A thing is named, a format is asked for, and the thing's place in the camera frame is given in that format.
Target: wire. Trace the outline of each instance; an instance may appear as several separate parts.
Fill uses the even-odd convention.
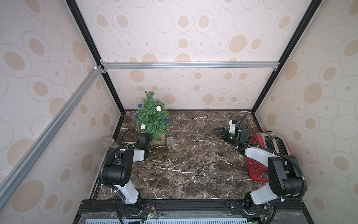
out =
[[[245,117],[246,117],[246,113],[244,114],[244,116],[242,117],[242,119],[239,123],[239,133],[237,134],[237,137],[236,137],[235,146],[237,146],[237,143],[239,142],[239,138],[241,137],[241,125],[242,125],[243,121],[245,120]]]
[[[231,150],[227,147],[228,144],[229,144],[229,143],[226,143],[226,149],[229,150],[230,152],[236,152],[236,149],[234,149],[234,151],[231,151]]]
[[[277,205],[275,203],[274,205],[274,211],[272,212],[271,217],[264,223],[264,224],[270,224],[272,222],[272,220],[274,219],[275,215],[276,215],[276,210],[277,210]]]
[[[105,170],[105,166],[106,166],[106,163],[107,163],[107,160],[112,156],[113,153],[115,153],[118,149],[120,149],[121,147],[117,147],[117,148],[113,148],[105,157],[105,159],[103,160],[103,163],[102,163],[102,166],[101,166],[101,169],[100,169],[100,180],[102,182],[103,185],[105,185],[106,187],[109,187],[109,188],[112,188],[114,189],[115,191],[118,191],[118,187],[115,187],[113,186],[112,184],[109,184],[107,183],[104,178],[103,178],[103,172]]]
[[[144,208],[144,209],[151,209],[151,210],[153,210],[153,211],[155,211],[156,212],[156,210],[155,210],[155,207],[154,206],[148,206],[148,207],[146,207],[146,208]]]
[[[134,146],[136,146],[136,145],[138,144],[138,141],[139,141],[139,133],[138,133],[138,131],[135,130],[135,129],[128,129],[128,130],[126,130],[125,132],[123,132],[123,134],[122,134],[122,136],[121,136],[121,142],[122,142],[122,139],[123,139],[124,134],[127,133],[127,132],[130,132],[130,131],[137,133],[137,141],[136,141],[136,143],[134,144]]]
[[[260,221],[261,221],[262,224],[263,224],[264,220],[266,221],[266,219],[267,219],[267,217],[268,217],[268,215],[269,215],[269,212],[268,212],[266,209],[265,209],[265,211],[266,211],[265,217],[264,217],[263,219],[260,219]]]
[[[124,223],[123,223],[123,220],[122,220],[122,218],[121,218],[121,216],[119,215],[119,209],[118,209],[116,203],[115,203],[114,201],[112,201],[112,202],[114,203],[114,207],[115,207],[115,209],[116,209],[116,213],[117,213],[117,216],[118,216],[119,221],[121,222],[121,224],[124,224]]]
[[[112,201],[114,204],[123,204],[124,203],[124,201],[123,201],[123,199],[122,199],[122,201],[121,202],[115,202],[115,201]]]

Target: tree pot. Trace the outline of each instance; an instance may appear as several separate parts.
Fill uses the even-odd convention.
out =
[[[156,141],[156,140],[152,140],[151,143],[154,144],[154,145],[159,145],[161,143],[164,142],[165,140],[165,135],[164,134],[158,134],[158,136],[161,138],[160,141]]]

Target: dark marble surface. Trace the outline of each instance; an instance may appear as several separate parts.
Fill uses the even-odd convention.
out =
[[[126,129],[135,128],[134,116],[135,111],[127,112],[119,138]],[[213,131],[216,127],[228,128],[229,120],[242,116],[240,111],[170,111],[169,137],[174,137],[175,149],[169,151],[165,140],[150,146],[146,161],[133,163],[131,180],[142,198],[244,198],[246,192],[263,186],[264,182],[250,179],[245,157],[228,151],[226,142]],[[258,132],[250,113],[245,124],[249,135]],[[97,199],[119,196],[102,186]]]

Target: metal bracket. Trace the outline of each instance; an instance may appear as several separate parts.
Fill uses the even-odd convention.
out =
[[[238,203],[238,201],[230,201],[230,209],[232,215],[245,215],[245,211],[242,208],[243,203]],[[259,208],[255,215],[265,214],[265,210],[263,208]]]
[[[100,66],[100,67],[101,67],[101,68],[100,68],[100,72],[101,72],[101,73],[106,73],[107,70],[105,70],[105,69],[103,68],[103,65]]]
[[[107,62],[103,61],[103,59],[100,59],[100,63],[101,63],[102,65],[107,64]]]

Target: black frame edge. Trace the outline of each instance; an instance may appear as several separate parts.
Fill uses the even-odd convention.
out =
[[[95,42],[92,39],[91,33],[90,33],[89,29],[87,28],[87,25],[83,19],[83,16],[78,8],[76,1],[75,0],[66,0],[66,2],[67,2],[67,5],[68,5],[76,23],[77,23],[77,25],[78,25],[79,30],[82,33],[82,36],[83,36],[85,42],[87,43],[89,50],[91,51],[93,58],[95,59],[96,64],[102,65],[101,56],[96,48]],[[113,97],[117,107],[119,108],[119,111],[121,113],[124,113],[124,111],[125,111],[124,107],[121,103],[121,100],[118,97],[118,94],[114,88],[114,85],[113,85],[107,71],[106,70],[104,70],[104,71],[105,71],[105,73],[102,73],[103,79],[105,80],[105,82],[108,86],[108,89],[111,92],[112,97]]]
[[[252,115],[253,121],[255,122],[255,124],[256,124],[256,126],[257,126],[258,131],[259,131],[259,132],[263,132],[263,130],[262,130],[262,128],[261,128],[261,126],[260,126],[260,124],[259,124],[257,118],[256,118],[255,113],[253,113],[253,112],[251,111],[251,115]]]
[[[126,113],[127,113],[127,111],[124,111],[123,113],[121,113],[121,116],[119,118],[116,130],[113,133],[113,138],[114,138],[115,142],[117,141],[118,134],[119,134],[119,132],[121,130],[121,127],[122,127],[122,124],[123,124],[123,121],[124,121],[124,117],[126,116]]]
[[[286,49],[284,50],[279,62],[279,66],[276,70],[274,70],[266,82],[263,90],[261,91],[259,97],[257,98],[257,101],[255,102],[253,108],[251,109],[252,113],[256,113],[258,107],[262,103],[263,99],[265,98],[266,94],[270,90],[271,86],[276,80],[276,77],[280,73],[281,69],[285,65],[286,61],[288,60],[290,54],[292,53],[293,49],[297,45],[299,39],[301,38],[303,32],[305,31],[306,27],[308,26],[309,22],[311,21],[313,15],[315,14],[316,10],[318,9],[319,5],[321,4],[322,0],[312,0],[311,4],[308,6],[304,16],[302,17],[300,23],[297,26],[297,29],[295,30],[291,40],[289,41]]]

